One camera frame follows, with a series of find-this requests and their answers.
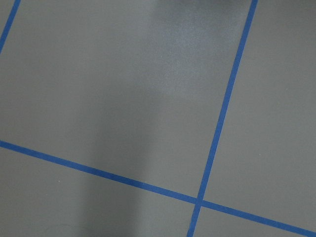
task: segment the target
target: blue stripe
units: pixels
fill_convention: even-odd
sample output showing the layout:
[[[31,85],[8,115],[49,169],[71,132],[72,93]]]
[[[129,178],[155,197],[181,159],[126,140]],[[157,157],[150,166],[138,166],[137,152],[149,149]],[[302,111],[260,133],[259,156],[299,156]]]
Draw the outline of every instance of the blue stripe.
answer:
[[[210,152],[207,158],[207,162],[206,162],[206,166],[205,166],[205,170],[203,173],[203,177],[202,177],[202,181],[201,181],[201,185],[198,191],[198,195],[197,195],[197,203],[194,207],[193,213],[192,213],[192,217],[191,217],[191,222],[190,222],[190,226],[188,229],[188,233],[187,233],[187,237],[192,237],[197,225],[197,221],[198,221],[198,215],[201,209],[201,205],[202,205],[202,201],[204,199],[204,195],[205,195],[205,190],[206,190],[206,186],[207,186],[207,182],[212,170],[212,165],[214,162],[214,158],[215,158],[215,153],[216,153],[216,149],[217,149],[217,145],[219,142],[219,138],[221,136],[221,132],[222,132],[222,128],[223,128],[223,124],[224,124],[224,120],[225,120],[225,116],[226,116],[226,112],[227,112],[227,108],[228,108],[228,104],[231,98],[231,94],[232,94],[232,90],[233,90],[233,86],[234,86],[234,82],[236,79],[236,75],[238,72],[238,68],[239,68],[239,64],[240,64],[240,60],[242,57],[242,53],[243,53],[243,49],[245,47],[246,44],[246,40],[247,40],[247,36],[250,30],[250,26],[251,26],[251,22],[256,10],[256,6],[257,6],[258,0],[253,0],[251,2],[250,5],[250,9],[249,9],[249,13],[246,19],[246,23],[241,35],[241,39],[240,39],[240,43],[237,49],[237,53],[236,53],[236,57],[234,60],[234,64],[233,64],[233,68],[231,71],[231,76],[229,78],[228,81],[228,85],[226,88],[226,92],[225,92],[225,96],[224,96],[224,100],[223,100],[223,104],[222,104],[222,108],[221,108],[221,112],[219,114],[219,118],[218,118],[218,122],[215,128],[215,133],[214,133],[214,137],[213,137],[213,141],[211,144],[211,148],[210,148]]]
[[[8,17],[8,20],[6,21],[4,30],[3,30],[2,34],[1,34],[1,38],[0,38],[0,54],[1,54],[2,48],[4,46],[5,40],[6,40],[8,34],[9,34],[9,31],[11,29],[11,26],[12,26],[15,14],[18,11],[20,2],[21,2],[21,0],[15,0],[14,1],[13,7],[12,7],[11,12],[10,12],[10,15]]]
[[[271,227],[275,227],[284,231],[289,231],[292,233],[296,233],[299,235],[303,235],[303,236],[308,236],[308,237],[316,237],[316,232],[312,232],[312,231],[308,231],[299,227],[295,227],[292,225],[288,225],[282,222],[278,222],[278,221],[274,221],[274,220],[270,220],[261,216],[257,216],[257,215],[253,215],[247,212],[243,212],[243,211],[239,211],[230,207],[226,207],[226,206],[222,206],[222,205],[218,205],[209,201],[203,201],[202,202],[202,206],[210,208],[212,210],[216,210],[216,211],[220,211],[220,212],[224,212],[233,216],[237,216],[243,219],[247,219],[250,221],[254,221],[254,222],[258,222],[260,224],[264,224],[267,226],[271,226]]]
[[[11,144],[11,143],[8,143],[5,141],[0,140],[0,147],[15,151],[15,152],[19,152],[19,153],[22,153],[22,154],[25,154],[25,155],[28,155],[31,157],[36,157],[36,158],[39,158],[42,160],[46,160],[46,161],[49,161],[49,162],[52,162],[55,164],[60,164],[60,165],[63,165],[63,166],[66,166],[66,167],[69,167],[72,169],[80,170],[80,171],[88,173],[88,174],[93,174],[93,175],[100,176],[100,177],[103,177],[106,179],[111,179],[111,180],[114,180],[114,181],[117,181],[117,182],[120,182],[123,184],[127,184],[127,185],[130,185],[133,187],[137,187],[140,189],[151,191],[151,192],[156,193],[156,194],[161,194],[161,195],[164,195],[167,197],[175,198],[175,199],[189,202],[192,204],[196,203],[195,197],[191,197],[191,196],[188,196],[185,194],[177,193],[177,192],[174,192],[174,191],[171,191],[168,189],[163,189],[163,188],[160,188],[160,187],[157,187],[154,185],[146,184],[146,183],[136,181],[133,179],[129,179],[129,178],[126,178],[126,177],[123,177],[120,175],[112,174],[112,173],[109,173],[109,172],[106,172],[106,171],[103,171],[100,169],[92,168],[92,167],[89,167],[89,166],[86,166],[83,164],[79,164],[79,163],[76,163],[73,161],[69,161],[66,159],[61,159],[58,157],[50,156],[50,155],[47,155],[45,153],[37,152],[37,151],[31,150],[31,149],[28,149],[25,147],[20,147],[20,146],[17,146],[17,145],[14,145],[14,144]]]

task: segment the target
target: concrete floor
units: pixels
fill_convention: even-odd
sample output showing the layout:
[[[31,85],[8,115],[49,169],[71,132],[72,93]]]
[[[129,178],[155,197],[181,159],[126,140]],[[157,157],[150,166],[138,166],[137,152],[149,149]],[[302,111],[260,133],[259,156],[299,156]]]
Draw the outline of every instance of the concrete floor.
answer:
[[[0,29],[18,2],[0,0]],[[0,55],[0,236],[316,237],[316,2],[255,3],[21,0]]]

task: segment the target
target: gray surface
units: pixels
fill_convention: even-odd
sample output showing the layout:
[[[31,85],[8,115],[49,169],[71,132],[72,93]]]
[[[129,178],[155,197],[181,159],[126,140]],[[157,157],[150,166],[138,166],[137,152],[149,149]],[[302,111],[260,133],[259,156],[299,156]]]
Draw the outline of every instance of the gray surface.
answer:
[[[316,2],[263,0],[205,198],[316,231]]]
[[[13,6],[13,0],[0,0],[0,36]]]
[[[1,138],[195,196],[249,3],[22,1]]]
[[[299,237],[294,233],[202,208],[195,237]]]
[[[192,204],[2,148],[0,157],[1,237],[186,235]]]

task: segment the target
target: floor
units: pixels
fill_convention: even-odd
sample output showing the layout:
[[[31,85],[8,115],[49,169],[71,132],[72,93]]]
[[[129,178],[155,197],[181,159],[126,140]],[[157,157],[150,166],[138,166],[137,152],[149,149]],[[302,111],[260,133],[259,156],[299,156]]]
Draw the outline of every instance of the floor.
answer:
[[[0,0],[1,237],[316,237],[316,1]]]

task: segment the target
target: blue line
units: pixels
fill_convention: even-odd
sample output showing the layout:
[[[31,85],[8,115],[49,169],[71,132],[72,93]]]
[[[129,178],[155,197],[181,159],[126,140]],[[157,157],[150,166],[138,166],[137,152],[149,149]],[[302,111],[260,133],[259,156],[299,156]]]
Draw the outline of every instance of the blue line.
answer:
[[[15,151],[15,152],[19,152],[19,153],[22,153],[22,154],[25,154],[25,155],[28,155],[31,157],[46,160],[46,161],[49,161],[49,162],[52,162],[55,164],[60,164],[60,165],[63,165],[63,166],[66,166],[66,167],[69,167],[72,169],[80,170],[80,171],[88,173],[88,174],[93,174],[93,175],[100,176],[100,177],[103,177],[106,179],[111,179],[111,180],[114,180],[114,181],[117,181],[117,182],[120,182],[123,184],[127,184],[127,185],[130,185],[133,187],[137,187],[140,189],[151,191],[151,192],[156,193],[156,194],[161,194],[161,195],[164,195],[167,197],[171,197],[171,198],[175,198],[175,199],[178,199],[181,201],[189,202],[192,204],[195,204],[196,200],[197,200],[195,197],[191,197],[191,196],[188,196],[185,194],[177,193],[177,192],[174,192],[174,191],[171,191],[168,189],[163,189],[163,188],[151,185],[151,184],[146,184],[146,183],[136,181],[133,179],[129,179],[129,178],[126,178],[126,177],[123,177],[120,175],[112,174],[112,173],[109,173],[109,172],[106,172],[106,171],[103,171],[100,169],[92,168],[92,167],[89,167],[89,166],[86,166],[83,164],[79,164],[79,163],[76,163],[73,161],[69,161],[66,159],[61,159],[58,157],[47,155],[45,153],[37,152],[37,151],[31,150],[31,149],[28,149],[25,147],[20,147],[20,146],[17,146],[17,145],[14,145],[14,144],[11,144],[11,143],[8,143],[5,141],[0,140],[0,147]]]
[[[21,2],[21,0],[15,0],[14,1],[13,7],[12,7],[11,12],[10,12],[10,15],[8,17],[8,20],[6,21],[4,30],[3,30],[2,34],[1,34],[1,38],[0,38],[0,54],[2,52],[2,48],[4,46],[5,40],[6,40],[7,36],[8,36],[8,34],[9,34],[10,28],[12,26],[12,23],[13,23],[13,20],[14,20],[14,17],[15,17],[15,14],[18,11],[20,2]]]
[[[241,57],[242,57],[243,49],[244,49],[245,44],[246,44],[247,36],[248,36],[249,30],[250,30],[251,22],[252,22],[252,19],[253,19],[255,10],[256,10],[257,3],[258,3],[258,0],[252,0],[250,8],[249,8],[249,13],[248,13],[246,23],[245,23],[245,26],[244,26],[244,29],[243,29],[243,32],[241,35],[240,43],[239,43],[239,46],[237,49],[236,57],[234,60],[232,71],[231,71],[231,76],[230,76],[228,84],[227,84],[221,112],[219,114],[216,129],[214,132],[214,137],[213,137],[213,141],[211,144],[210,152],[209,152],[209,155],[207,158],[207,162],[206,162],[205,170],[203,173],[201,185],[200,185],[200,188],[198,191],[197,203],[195,204],[195,207],[194,207],[194,210],[192,213],[191,222],[190,222],[190,226],[188,229],[187,237],[193,236],[196,225],[197,225],[198,215],[199,215],[199,212],[201,209],[202,201],[204,199],[207,182],[208,182],[209,176],[211,174],[212,165],[214,162],[215,153],[216,153],[217,145],[219,142],[219,138],[221,136],[221,132],[222,132],[228,104],[230,101],[230,97],[232,94],[234,82],[235,82],[236,75],[238,72],[238,68],[239,68]]]
[[[282,222],[270,220],[261,216],[253,215],[247,212],[239,211],[230,207],[218,205],[209,201],[203,201],[202,206],[210,208],[212,210],[224,212],[233,216],[241,217],[243,219],[247,219],[250,221],[258,222],[260,224],[264,224],[267,226],[275,227],[284,231],[289,231],[292,233],[296,233],[299,235],[303,236],[308,236],[308,237],[316,237],[316,232],[308,231],[299,227],[295,227],[292,225],[288,225]]]

